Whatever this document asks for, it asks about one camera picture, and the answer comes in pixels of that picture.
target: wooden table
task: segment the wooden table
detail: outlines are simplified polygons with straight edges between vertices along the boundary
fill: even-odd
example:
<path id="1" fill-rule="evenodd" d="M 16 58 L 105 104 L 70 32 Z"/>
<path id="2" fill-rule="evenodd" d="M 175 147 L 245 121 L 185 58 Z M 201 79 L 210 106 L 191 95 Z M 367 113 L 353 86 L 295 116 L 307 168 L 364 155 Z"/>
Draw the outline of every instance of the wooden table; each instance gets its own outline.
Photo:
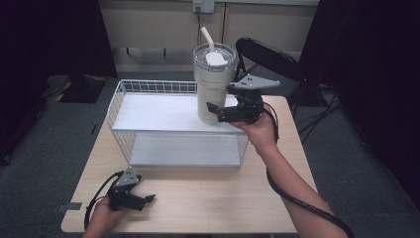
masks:
<path id="1" fill-rule="evenodd" d="M 279 123 L 278 147 L 316 189 L 296 127 L 283 97 L 265 96 Z M 61 223 L 64 232 L 84 232 L 85 207 L 100 185 L 127 161 L 108 125 L 104 123 Z M 143 211 L 132 211 L 114 228 L 118 233 L 230 234 L 296 232 L 280 199 L 265 177 L 265 165 L 249 143 L 240 168 L 148 167 L 135 168 L 143 176 L 132 194 L 156 194 Z"/>

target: black cable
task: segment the black cable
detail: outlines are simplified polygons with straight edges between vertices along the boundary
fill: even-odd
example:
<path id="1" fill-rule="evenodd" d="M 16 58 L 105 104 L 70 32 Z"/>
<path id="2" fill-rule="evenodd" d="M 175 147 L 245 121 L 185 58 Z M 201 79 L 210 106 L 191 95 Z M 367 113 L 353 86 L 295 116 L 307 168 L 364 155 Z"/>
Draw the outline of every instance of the black cable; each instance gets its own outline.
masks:
<path id="1" fill-rule="evenodd" d="M 298 134 L 300 135 L 302 132 L 304 132 L 305 130 L 307 130 L 310 126 L 312 126 L 312 128 L 309 130 L 309 132 L 306 134 L 306 136 L 303 138 L 303 140 L 301 141 L 302 144 L 305 143 L 306 139 L 309 137 L 309 135 L 312 133 L 312 131 L 315 129 L 315 127 L 318 125 L 318 123 L 324 119 L 327 115 L 329 115 L 330 113 L 334 112 L 335 110 L 337 110 L 338 108 L 340 108 L 341 104 L 338 104 L 336 107 L 334 107 L 333 109 L 330 109 L 331 106 L 334 103 L 334 99 L 337 97 L 337 91 L 334 92 L 333 98 L 331 99 L 331 102 L 328 104 L 327 108 L 321 112 L 320 114 L 318 114 L 317 116 L 315 116 L 315 118 L 318 117 L 318 119 L 312 121 L 311 123 L 309 123 L 308 125 L 306 125 L 303 129 L 301 129 Z"/>
<path id="2" fill-rule="evenodd" d="M 106 181 L 101 185 L 99 190 L 96 192 L 96 194 L 93 196 L 92 200 L 90 201 L 89 205 L 86 207 L 86 213 L 84 214 L 84 230 L 87 229 L 87 226 L 89 225 L 89 219 L 90 219 L 90 212 L 93 209 L 93 206 L 95 205 L 96 201 L 100 199 L 101 197 L 97 198 L 99 193 L 102 191 L 104 186 L 113 178 L 113 177 L 120 177 L 124 171 L 116 172 L 113 175 L 111 175 Z"/>
<path id="3" fill-rule="evenodd" d="M 278 141 L 278 120 L 277 120 L 277 115 L 275 113 L 275 111 L 273 110 L 273 108 L 268 104 L 268 103 L 264 103 L 265 105 L 268 105 L 271 110 L 273 111 L 274 115 L 275 115 L 275 119 L 274 116 L 272 116 L 272 114 L 264 109 L 264 112 L 271 118 L 272 120 L 272 125 L 274 127 L 274 138 L 275 138 L 275 142 L 277 143 Z M 277 193 L 279 194 L 281 197 L 284 197 L 285 199 L 289 200 L 290 202 L 316 214 L 319 215 L 325 219 L 327 219 L 328 221 L 332 222 L 333 224 L 337 225 L 338 227 L 340 227 L 341 229 L 344 230 L 344 232 L 346 232 L 347 236 L 349 238 L 354 238 L 355 235 L 352 231 L 352 229 L 350 229 L 350 227 L 344 223 L 341 219 L 339 219 L 338 217 L 318 208 L 315 207 L 309 203 L 306 203 L 290 194 L 288 194 L 287 192 L 285 192 L 284 190 L 282 190 L 280 187 L 277 186 L 277 184 L 275 184 L 274 180 L 272 179 L 271 175 L 269 174 L 269 171 L 266 170 L 266 177 L 268 180 L 269 185 L 271 186 L 271 188 Z"/>
<path id="4" fill-rule="evenodd" d="M 201 16 L 200 16 L 201 8 L 195 7 L 195 12 L 197 14 L 197 21 L 198 21 L 197 46 L 200 46 L 201 45 Z"/>

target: forearm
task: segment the forearm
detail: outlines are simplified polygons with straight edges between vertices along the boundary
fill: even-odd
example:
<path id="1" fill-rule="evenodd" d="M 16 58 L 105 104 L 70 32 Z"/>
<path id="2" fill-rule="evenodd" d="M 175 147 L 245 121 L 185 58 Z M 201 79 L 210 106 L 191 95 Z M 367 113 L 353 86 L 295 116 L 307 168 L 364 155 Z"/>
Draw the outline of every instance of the forearm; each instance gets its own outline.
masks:
<path id="1" fill-rule="evenodd" d="M 95 229 L 91 227 L 91 229 L 87 229 L 86 232 L 83 234 L 83 238 L 101 238 L 105 235 L 105 232 Z"/>
<path id="2" fill-rule="evenodd" d="M 276 146 L 257 151 L 278 187 L 291 196 L 333 214 L 322 197 L 296 172 Z M 301 237 L 347 237 L 341 228 L 330 221 L 287 199 L 282 200 Z"/>

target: white wire basket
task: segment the white wire basket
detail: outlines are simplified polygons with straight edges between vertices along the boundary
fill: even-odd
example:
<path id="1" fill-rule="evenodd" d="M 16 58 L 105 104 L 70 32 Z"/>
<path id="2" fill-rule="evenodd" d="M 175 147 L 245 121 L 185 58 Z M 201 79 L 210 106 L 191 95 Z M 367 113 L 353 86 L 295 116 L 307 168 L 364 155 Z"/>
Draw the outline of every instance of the white wire basket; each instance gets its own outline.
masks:
<path id="1" fill-rule="evenodd" d="M 130 166 L 239 167 L 246 134 L 197 115 L 195 81 L 122 79 L 108 108 L 108 125 Z M 226 106 L 236 105 L 228 96 Z"/>

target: white straw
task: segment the white straw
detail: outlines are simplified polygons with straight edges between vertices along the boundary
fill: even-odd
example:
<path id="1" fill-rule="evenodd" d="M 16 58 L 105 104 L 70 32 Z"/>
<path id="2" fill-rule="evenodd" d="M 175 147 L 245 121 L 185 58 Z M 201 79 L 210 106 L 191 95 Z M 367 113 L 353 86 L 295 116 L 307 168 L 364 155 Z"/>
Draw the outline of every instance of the white straw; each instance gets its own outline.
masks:
<path id="1" fill-rule="evenodd" d="M 213 40 L 210 37 L 210 34 L 207 32 L 207 29 L 205 27 L 201 28 L 201 32 L 204 35 L 204 38 L 206 39 L 207 43 L 209 44 L 210 52 L 214 52 L 214 43 Z"/>

